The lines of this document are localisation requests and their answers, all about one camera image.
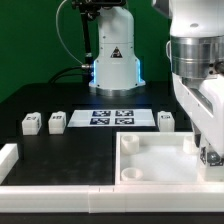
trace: cable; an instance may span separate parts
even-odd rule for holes
[[[67,53],[73,58],[75,59],[77,62],[79,62],[79,64],[83,64],[80,60],[78,60],[70,51],[69,49],[66,47],[61,34],[60,34],[60,29],[59,29],[59,15],[60,15],[60,11],[62,9],[62,7],[67,3],[68,0],[64,0],[60,6],[58,7],[57,13],[56,13],[56,30],[57,30],[57,34],[58,34],[58,38],[62,44],[62,46],[64,47],[64,49],[67,51]]]
[[[55,75],[48,81],[48,83],[53,83],[55,79],[57,80],[57,78],[58,78],[59,76],[63,75],[65,72],[69,72],[69,71],[77,70],[77,69],[81,69],[81,68],[82,68],[81,66],[76,66],[76,67],[72,67],[72,68],[66,68],[66,69],[63,69],[63,70],[57,72],[57,73],[56,73],[56,74],[55,74]]]
[[[126,8],[129,11],[129,2],[128,2],[128,0],[126,1]]]
[[[84,74],[65,74],[65,75],[60,75],[57,78],[54,79],[53,82],[51,83],[55,83],[58,79],[64,78],[64,77],[70,77],[70,76],[83,76]]]

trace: warning label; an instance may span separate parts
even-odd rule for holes
[[[113,54],[111,55],[111,58],[123,58],[118,47],[115,48]]]

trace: blue light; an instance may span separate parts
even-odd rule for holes
[[[93,64],[93,83],[96,84],[96,61]]]
[[[141,62],[140,62],[140,60],[138,60],[138,81],[142,82],[142,79],[141,79]]]

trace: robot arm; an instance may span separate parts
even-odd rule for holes
[[[172,12],[168,56],[174,90],[195,134],[201,134],[201,160],[223,165],[224,1],[153,0],[152,5],[167,16]]]
[[[90,54],[87,21],[97,18],[99,28],[99,56],[89,60],[94,64],[90,91],[106,96],[126,96],[142,89],[140,61],[134,53],[134,18],[122,8],[126,0],[73,0],[83,20],[86,53]]]

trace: green background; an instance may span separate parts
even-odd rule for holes
[[[29,83],[45,83],[59,70],[78,65],[57,37],[55,14],[62,0],[0,0],[0,102]],[[71,1],[60,16],[62,37],[71,52],[84,61],[78,10]],[[135,18],[135,54],[142,61],[146,81],[168,80],[165,54],[169,21],[151,7],[151,0],[128,0]],[[94,57],[98,52],[97,23],[90,24]],[[65,78],[62,81],[81,81]]]

